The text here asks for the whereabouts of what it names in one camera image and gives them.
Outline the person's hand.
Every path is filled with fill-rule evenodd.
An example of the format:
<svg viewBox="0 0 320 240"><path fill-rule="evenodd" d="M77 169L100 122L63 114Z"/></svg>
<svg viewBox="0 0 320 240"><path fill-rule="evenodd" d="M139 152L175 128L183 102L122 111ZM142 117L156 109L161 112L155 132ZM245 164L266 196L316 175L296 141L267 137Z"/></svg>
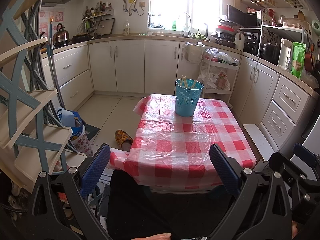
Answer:
<svg viewBox="0 0 320 240"><path fill-rule="evenodd" d="M298 234L297 222L292 221L292 238ZM161 233L150 237L134 238L133 240L170 240L170 233Z"/></svg>

